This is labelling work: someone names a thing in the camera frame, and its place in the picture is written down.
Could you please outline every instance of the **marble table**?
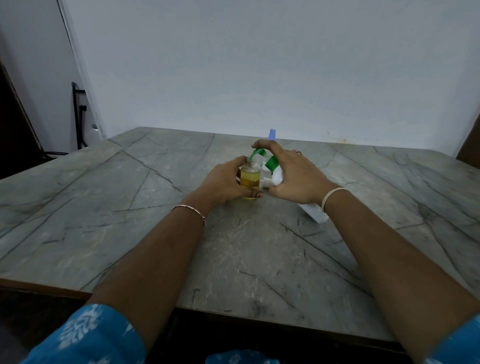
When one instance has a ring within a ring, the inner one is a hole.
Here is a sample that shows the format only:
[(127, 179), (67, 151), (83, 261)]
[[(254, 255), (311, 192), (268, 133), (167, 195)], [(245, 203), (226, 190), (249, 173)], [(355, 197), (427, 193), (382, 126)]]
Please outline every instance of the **marble table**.
[[(249, 154), (255, 139), (136, 128), (1, 180), (0, 278), (91, 292), (215, 164)], [(480, 298), (479, 170), (430, 150), (279, 142)], [(177, 306), (394, 340), (333, 223), (268, 194), (211, 213)]]

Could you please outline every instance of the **cream bangle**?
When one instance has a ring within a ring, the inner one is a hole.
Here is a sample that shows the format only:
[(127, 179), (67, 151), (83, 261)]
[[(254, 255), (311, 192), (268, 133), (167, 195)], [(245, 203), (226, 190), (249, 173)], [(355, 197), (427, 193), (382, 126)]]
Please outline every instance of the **cream bangle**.
[(335, 191), (340, 191), (340, 190), (346, 190), (348, 191), (345, 187), (338, 187), (338, 188), (334, 188), (333, 190), (331, 190), (329, 193), (327, 193), (324, 197), (324, 200), (322, 201), (322, 211), (325, 212), (325, 202), (327, 202), (327, 199), (331, 196), (331, 194)]
[(196, 212), (197, 214), (199, 214), (200, 217), (202, 218), (202, 221), (203, 221), (203, 223), (204, 223), (202, 227), (205, 226), (205, 222), (207, 221), (207, 219), (206, 219), (206, 217), (203, 216), (202, 213), (201, 213), (200, 211), (198, 211), (196, 208), (194, 208), (194, 207), (192, 207), (192, 206), (188, 206), (188, 205), (175, 205), (174, 207), (171, 208), (171, 210), (173, 210), (173, 209), (176, 208), (176, 207), (186, 207), (186, 208), (189, 208), (190, 210), (195, 211), (195, 212)]

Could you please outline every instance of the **forearm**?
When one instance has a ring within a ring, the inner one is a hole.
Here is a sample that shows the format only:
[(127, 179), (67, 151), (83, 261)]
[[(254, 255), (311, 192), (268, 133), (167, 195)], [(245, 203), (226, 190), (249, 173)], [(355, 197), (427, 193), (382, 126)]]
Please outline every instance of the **forearm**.
[(480, 311), (460, 284), (348, 191), (325, 211), (360, 266), (390, 328), (417, 363)]
[[(198, 190), (181, 203), (204, 216), (214, 206), (211, 197)], [(171, 211), (94, 289), (88, 304), (105, 304), (123, 314), (149, 350), (175, 306), (202, 226), (195, 211)]]

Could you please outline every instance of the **sleeve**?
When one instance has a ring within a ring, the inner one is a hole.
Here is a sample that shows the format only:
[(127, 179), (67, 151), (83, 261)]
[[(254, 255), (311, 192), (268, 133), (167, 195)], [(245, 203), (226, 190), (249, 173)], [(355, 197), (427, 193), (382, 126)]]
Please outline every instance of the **sleeve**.
[(91, 304), (34, 347), (22, 364), (141, 364), (142, 339), (120, 313)]
[(424, 364), (454, 363), (480, 363), (480, 314), (443, 339), (424, 361)]

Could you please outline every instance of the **person's right hand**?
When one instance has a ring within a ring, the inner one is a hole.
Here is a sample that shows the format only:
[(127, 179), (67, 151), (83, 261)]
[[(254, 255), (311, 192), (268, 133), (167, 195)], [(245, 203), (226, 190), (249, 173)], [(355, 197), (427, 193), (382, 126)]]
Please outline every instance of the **person's right hand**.
[(270, 188), (273, 196), (297, 204), (322, 204), (325, 195), (340, 187), (330, 181), (312, 162), (296, 150), (285, 150), (274, 140), (260, 139), (252, 148), (268, 149), (283, 170), (283, 182)]

